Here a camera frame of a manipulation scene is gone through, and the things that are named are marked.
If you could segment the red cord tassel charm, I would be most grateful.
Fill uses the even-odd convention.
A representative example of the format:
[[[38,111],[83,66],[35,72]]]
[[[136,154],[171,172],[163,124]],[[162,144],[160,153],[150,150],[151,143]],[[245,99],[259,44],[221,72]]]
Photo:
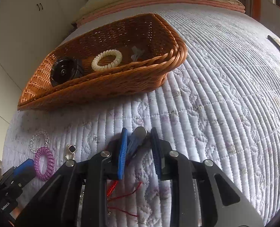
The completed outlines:
[[[120,211],[128,216],[131,216],[131,217],[138,217],[137,214],[132,214],[126,210],[123,210],[123,209],[120,209],[118,207],[114,207],[114,206],[110,206],[109,203],[110,202],[113,202],[115,200],[119,200],[119,199],[123,199],[123,198],[127,198],[127,197],[130,197],[132,196],[133,194],[135,194],[139,188],[141,187],[141,185],[143,184],[141,181],[137,184],[137,186],[135,187],[135,189],[130,192],[130,193],[127,193],[127,194],[124,194],[124,195],[119,195],[119,196],[116,196],[116,197],[113,197],[112,194],[114,193],[117,185],[118,185],[119,181],[117,180],[112,180],[108,187],[107,187],[107,207],[108,207],[108,214],[111,214],[111,210],[116,210],[116,211]]]

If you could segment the folded pink yellow blanket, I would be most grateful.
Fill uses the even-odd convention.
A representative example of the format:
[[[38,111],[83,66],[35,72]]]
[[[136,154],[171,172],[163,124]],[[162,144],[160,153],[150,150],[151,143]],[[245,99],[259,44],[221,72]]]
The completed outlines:
[[[80,9],[76,26],[80,27],[99,17],[131,8],[179,3],[207,5],[245,13],[245,6],[238,0],[89,0]]]

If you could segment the brown wicker basket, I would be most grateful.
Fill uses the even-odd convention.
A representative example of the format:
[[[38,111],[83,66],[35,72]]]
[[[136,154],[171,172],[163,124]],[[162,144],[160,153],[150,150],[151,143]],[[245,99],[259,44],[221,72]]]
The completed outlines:
[[[145,50],[133,62],[132,47]],[[127,17],[82,34],[52,51],[38,66],[18,102],[18,110],[53,110],[111,97],[149,92],[187,57],[177,32],[158,14]],[[84,76],[53,87],[57,59],[82,61]]]

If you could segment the white built-in wardrobe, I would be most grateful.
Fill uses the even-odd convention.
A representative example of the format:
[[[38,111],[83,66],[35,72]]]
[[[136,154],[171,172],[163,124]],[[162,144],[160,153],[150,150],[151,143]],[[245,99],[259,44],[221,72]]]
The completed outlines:
[[[58,0],[0,0],[0,161],[22,90],[70,28]]]

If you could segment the black round hair clip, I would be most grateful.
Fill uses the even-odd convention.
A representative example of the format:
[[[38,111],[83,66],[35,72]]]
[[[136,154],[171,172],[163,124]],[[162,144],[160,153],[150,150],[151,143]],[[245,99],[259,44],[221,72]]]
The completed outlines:
[[[50,71],[50,82],[53,87],[84,76],[80,59],[60,58],[55,61]]]

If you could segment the white quilted bedspread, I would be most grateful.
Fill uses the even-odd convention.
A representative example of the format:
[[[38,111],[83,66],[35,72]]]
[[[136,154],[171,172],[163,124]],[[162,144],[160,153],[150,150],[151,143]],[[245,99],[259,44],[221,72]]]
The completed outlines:
[[[264,223],[280,208],[280,52],[273,33],[236,11],[194,4],[132,8],[100,17],[69,35],[142,13],[162,16],[188,56],[158,89],[59,111],[17,111],[5,137],[2,171],[32,158],[44,136],[56,167],[67,145],[77,161],[102,151],[122,128],[156,128],[194,161],[211,159],[248,198]]]

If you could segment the light blue hair clip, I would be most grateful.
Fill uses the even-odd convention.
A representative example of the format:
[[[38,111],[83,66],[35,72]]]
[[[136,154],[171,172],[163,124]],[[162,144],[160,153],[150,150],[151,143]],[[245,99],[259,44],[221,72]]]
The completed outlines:
[[[143,141],[147,136],[146,128],[139,126],[137,127],[130,136],[128,147],[127,147],[127,159],[130,159],[137,148],[142,145]]]

